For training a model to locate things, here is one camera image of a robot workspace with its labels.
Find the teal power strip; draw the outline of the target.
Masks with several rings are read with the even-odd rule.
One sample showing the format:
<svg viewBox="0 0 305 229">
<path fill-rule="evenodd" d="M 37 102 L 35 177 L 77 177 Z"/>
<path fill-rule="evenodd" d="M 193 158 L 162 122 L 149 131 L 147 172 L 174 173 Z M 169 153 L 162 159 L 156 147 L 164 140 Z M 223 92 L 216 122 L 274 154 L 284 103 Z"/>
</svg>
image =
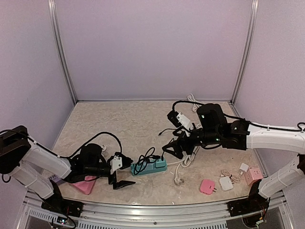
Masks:
<svg viewBox="0 0 305 229">
<path fill-rule="evenodd" d="M 144 160 L 142 160 L 141 162 L 133 163 L 131 165 L 131 173 L 133 176 L 144 176 L 148 174 L 164 172 L 167 170 L 167 168 L 156 169 L 154 165 L 152 167 L 144 167 L 143 163 Z"/>
</svg>

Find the white square charger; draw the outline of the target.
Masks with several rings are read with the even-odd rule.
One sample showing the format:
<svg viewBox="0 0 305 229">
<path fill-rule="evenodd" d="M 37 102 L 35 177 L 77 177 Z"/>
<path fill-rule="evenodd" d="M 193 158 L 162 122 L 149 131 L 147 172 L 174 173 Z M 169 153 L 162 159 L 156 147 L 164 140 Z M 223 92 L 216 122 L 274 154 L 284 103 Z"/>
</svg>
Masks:
<svg viewBox="0 0 305 229">
<path fill-rule="evenodd" d="M 234 188 L 233 183 L 229 177 L 221 177 L 219 179 L 219 184 L 223 191 L 229 191 Z"/>
</svg>

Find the purple power strip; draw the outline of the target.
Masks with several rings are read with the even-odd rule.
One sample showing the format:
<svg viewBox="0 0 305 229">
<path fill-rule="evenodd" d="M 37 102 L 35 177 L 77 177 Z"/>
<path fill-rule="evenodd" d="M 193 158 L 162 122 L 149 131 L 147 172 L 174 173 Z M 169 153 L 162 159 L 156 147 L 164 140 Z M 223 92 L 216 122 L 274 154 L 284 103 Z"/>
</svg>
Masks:
<svg viewBox="0 0 305 229">
<path fill-rule="evenodd" d="M 61 184 L 63 184 L 63 183 L 65 183 L 64 180 L 62 180 L 61 178 L 59 178 L 59 177 L 56 176 L 56 175 L 49 176 L 48 179 L 49 179 L 50 181 L 55 182 L 58 186 L 61 185 Z"/>
</svg>

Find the small white charger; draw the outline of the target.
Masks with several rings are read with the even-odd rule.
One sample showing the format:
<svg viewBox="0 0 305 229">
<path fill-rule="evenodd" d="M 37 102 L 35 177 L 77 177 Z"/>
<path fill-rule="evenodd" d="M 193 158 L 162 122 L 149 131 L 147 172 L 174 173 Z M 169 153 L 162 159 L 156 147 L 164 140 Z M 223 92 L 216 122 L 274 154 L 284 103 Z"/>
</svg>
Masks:
<svg viewBox="0 0 305 229">
<path fill-rule="evenodd" d="M 239 177 L 241 177 L 244 173 L 246 173 L 249 169 L 249 166 L 245 163 L 242 163 L 239 167 Z"/>
</svg>

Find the pink cube socket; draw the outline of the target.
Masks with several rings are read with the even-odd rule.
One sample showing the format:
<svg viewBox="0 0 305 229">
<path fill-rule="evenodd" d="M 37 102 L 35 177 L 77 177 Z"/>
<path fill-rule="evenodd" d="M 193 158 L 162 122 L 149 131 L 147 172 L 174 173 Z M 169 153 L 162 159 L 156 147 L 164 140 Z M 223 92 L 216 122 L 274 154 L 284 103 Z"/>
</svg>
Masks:
<svg viewBox="0 0 305 229">
<path fill-rule="evenodd" d="M 246 183 L 251 186 L 254 182 L 263 179 L 263 174 L 258 167 L 251 167 L 244 175 Z"/>
</svg>

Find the teal charger plug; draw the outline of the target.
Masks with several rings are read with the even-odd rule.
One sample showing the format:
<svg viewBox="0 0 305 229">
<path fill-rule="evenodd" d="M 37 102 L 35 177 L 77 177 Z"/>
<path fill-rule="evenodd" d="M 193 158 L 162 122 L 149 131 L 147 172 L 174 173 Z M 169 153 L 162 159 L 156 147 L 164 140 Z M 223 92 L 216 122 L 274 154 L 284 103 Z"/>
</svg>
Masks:
<svg viewBox="0 0 305 229">
<path fill-rule="evenodd" d="M 157 159 L 156 162 L 154 163 L 154 166 L 156 169 L 164 169 L 167 168 L 167 163 L 165 159 Z"/>
</svg>

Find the light blue charger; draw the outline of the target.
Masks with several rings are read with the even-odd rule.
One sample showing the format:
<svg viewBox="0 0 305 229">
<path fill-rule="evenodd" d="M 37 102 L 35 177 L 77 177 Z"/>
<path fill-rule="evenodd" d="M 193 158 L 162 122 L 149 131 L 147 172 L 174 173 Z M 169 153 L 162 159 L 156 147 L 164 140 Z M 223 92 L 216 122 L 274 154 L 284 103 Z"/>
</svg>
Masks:
<svg viewBox="0 0 305 229">
<path fill-rule="evenodd" d="M 152 167 L 156 160 L 145 160 L 143 163 L 144 167 Z"/>
</svg>

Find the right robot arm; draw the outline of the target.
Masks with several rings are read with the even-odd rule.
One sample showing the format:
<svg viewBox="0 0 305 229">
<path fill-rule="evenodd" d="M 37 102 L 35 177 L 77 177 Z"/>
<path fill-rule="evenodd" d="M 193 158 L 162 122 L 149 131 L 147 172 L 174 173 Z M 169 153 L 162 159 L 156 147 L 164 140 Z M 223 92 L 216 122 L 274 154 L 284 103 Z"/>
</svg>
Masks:
<svg viewBox="0 0 305 229">
<path fill-rule="evenodd" d="M 196 113 L 201 123 L 197 128 L 185 115 L 172 109 L 168 120 L 176 127 L 173 135 L 177 138 L 164 145 L 162 150 L 182 159 L 184 154 L 191 155 L 195 147 L 214 149 L 217 147 L 247 150 L 275 149 L 297 153 L 297 156 L 286 166 L 271 176 L 255 182 L 252 194 L 244 200 L 244 208 L 255 211 L 264 199 L 290 186 L 305 177 L 305 124 L 300 122 L 296 127 L 280 127 L 261 125 L 234 117 L 229 123 L 229 117 L 222 111 L 219 104 L 199 103 Z"/>
</svg>

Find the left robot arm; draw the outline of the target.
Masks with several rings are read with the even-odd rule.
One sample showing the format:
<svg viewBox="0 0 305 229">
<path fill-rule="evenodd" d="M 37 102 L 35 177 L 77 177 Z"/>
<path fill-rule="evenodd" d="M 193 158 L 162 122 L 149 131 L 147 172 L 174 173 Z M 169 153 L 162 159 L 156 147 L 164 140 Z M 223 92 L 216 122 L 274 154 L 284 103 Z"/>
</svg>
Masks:
<svg viewBox="0 0 305 229">
<path fill-rule="evenodd" d="M 117 170 L 129 168 L 133 160 L 116 152 L 108 160 L 102 147 L 88 140 L 71 156 L 60 156 L 36 142 L 20 125 L 0 133 L 0 172 L 15 178 L 26 188 L 47 199 L 50 207 L 62 212 L 67 207 L 64 198 L 55 193 L 55 185 L 42 177 L 31 165 L 45 169 L 67 183 L 92 182 L 101 177 L 108 179 L 114 190 L 134 185 L 134 181 L 117 180 Z"/>
</svg>

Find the white round plug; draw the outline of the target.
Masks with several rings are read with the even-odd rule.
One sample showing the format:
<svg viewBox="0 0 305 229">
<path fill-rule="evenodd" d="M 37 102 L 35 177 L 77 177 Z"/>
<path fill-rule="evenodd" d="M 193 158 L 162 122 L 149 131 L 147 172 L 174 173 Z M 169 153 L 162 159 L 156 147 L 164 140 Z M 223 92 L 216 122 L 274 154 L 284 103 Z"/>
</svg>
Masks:
<svg viewBox="0 0 305 229">
<path fill-rule="evenodd" d="M 107 146 L 102 145 L 102 146 L 101 146 L 101 148 L 102 148 L 102 152 L 103 152 L 103 153 L 104 153 L 104 152 L 106 152 L 106 150 L 107 150 Z"/>
</svg>

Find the pink square plug adapter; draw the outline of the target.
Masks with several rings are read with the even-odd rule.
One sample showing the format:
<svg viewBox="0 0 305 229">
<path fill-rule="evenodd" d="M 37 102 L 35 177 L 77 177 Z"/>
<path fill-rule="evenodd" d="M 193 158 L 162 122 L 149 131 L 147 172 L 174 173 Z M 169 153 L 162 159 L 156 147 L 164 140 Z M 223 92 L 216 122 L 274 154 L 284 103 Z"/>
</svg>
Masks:
<svg viewBox="0 0 305 229">
<path fill-rule="evenodd" d="M 199 190 L 205 195 L 211 195 L 212 193 L 216 192 L 215 182 L 209 179 L 203 179 Z"/>
</svg>

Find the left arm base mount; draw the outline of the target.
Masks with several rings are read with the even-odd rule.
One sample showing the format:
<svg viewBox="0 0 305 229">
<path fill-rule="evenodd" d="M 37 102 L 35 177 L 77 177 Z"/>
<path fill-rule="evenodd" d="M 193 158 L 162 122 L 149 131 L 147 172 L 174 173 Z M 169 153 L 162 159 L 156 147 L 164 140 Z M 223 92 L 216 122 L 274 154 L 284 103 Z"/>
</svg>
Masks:
<svg viewBox="0 0 305 229">
<path fill-rule="evenodd" d="M 60 213 L 62 215 L 80 217 L 83 209 L 83 203 L 63 198 L 48 198 L 43 201 L 41 208 Z"/>
</svg>

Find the aluminium front rail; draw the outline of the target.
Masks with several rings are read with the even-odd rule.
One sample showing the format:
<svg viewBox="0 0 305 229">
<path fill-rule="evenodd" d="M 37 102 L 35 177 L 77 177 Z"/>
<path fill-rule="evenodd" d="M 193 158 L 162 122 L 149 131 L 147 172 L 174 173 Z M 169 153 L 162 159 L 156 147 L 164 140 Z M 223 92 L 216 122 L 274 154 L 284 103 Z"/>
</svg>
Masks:
<svg viewBox="0 0 305 229">
<path fill-rule="evenodd" d="M 231 216 L 227 201 L 202 204 L 140 206 L 117 205 L 85 201 L 80 217 L 73 218 L 79 229 L 243 229 L 244 221 L 255 213 Z M 27 192 L 19 229 L 49 229 L 73 227 L 60 225 L 60 214 L 41 208 L 41 200 Z"/>
</svg>

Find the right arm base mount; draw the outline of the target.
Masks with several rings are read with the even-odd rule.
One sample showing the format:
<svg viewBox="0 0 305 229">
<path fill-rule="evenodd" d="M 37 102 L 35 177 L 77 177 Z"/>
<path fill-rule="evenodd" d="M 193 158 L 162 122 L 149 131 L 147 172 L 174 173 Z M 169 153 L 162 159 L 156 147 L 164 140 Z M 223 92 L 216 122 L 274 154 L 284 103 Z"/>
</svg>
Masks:
<svg viewBox="0 0 305 229">
<path fill-rule="evenodd" d="M 260 195 L 229 201 L 227 207 L 231 217 L 250 214 L 269 207 L 269 198 Z"/>
</svg>

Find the right aluminium corner post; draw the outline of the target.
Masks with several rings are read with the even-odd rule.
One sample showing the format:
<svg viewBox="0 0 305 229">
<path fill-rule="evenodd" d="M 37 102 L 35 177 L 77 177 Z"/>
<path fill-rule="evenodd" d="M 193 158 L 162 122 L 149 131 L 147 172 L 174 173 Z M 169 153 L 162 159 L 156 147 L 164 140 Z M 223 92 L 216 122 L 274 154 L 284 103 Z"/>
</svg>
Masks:
<svg viewBox="0 0 305 229">
<path fill-rule="evenodd" d="M 239 71 L 238 71 L 237 80 L 236 80 L 236 83 L 234 86 L 233 95 L 230 100 L 232 106 L 234 106 L 236 104 L 239 92 L 241 90 L 244 73 L 246 70 L 247 62 L 248 62 L 250 51 L 251 51 L 251 46 L 252 46 L 252 41 L 253 41 L 253 36 L 254 36 L 254 31 L 255 31 L 255 24 L 256 24 L 257 14 L 258 14 L 258 8 L 259 8 L 259 0 L 252 0 L 250 19 L 249 19 L 248 28 L 247 28 L 243 55 L 242 55 L 241 64 L 240 64 Z"/>
</svg>

